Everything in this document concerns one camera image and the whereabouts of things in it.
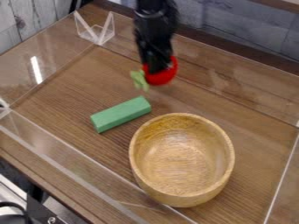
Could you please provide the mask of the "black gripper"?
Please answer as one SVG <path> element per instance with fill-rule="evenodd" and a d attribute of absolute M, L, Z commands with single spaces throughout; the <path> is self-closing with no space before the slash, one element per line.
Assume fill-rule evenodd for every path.
<path fill-rule="evenodd" d="M 171 36 L 179 24 L 179 10 L 174 0 L 136 0 L 135 43 L 143 64 L 156 74 L 171 64 L 174 49 Z"/>

